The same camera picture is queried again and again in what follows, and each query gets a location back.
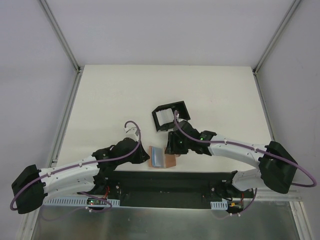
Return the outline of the black card dispenser box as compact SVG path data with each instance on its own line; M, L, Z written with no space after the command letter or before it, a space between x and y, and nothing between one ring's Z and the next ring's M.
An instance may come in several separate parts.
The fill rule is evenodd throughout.
M185 102L177 101L173 103L157 106L152 112L155 129L157 132L167 132L175 126L175 111L177 111L177 119L190 120L190 114L187 110Z

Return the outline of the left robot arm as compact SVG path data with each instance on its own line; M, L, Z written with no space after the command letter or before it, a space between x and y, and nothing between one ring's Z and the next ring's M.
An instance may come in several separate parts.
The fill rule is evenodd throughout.
M74 163L41 169L29 165L11 185L10 209L27 214L56 197L91 191L102 194L106 188L105 179L119 165L142 164L149 158L140 141L126 137Z

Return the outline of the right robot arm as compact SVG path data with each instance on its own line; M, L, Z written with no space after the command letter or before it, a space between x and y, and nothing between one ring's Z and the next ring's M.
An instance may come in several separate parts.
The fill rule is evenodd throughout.
M263 145L227 139L208 130L198 132L183 120L168 133L165 153L185 155L189 151L226 157L252 167L251 170L232 172L233 178L225 184L225 192L233 198L246 190L262 187L287 194L297 171L296 161L278 142Z

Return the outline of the brown leather card holder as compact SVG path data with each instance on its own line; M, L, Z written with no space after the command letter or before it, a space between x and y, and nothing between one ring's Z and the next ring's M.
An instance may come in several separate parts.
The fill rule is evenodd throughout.
M148 166L153 169L167 169L177 165L177 158L180 154L166 154L165 148L149 146L148 155Z

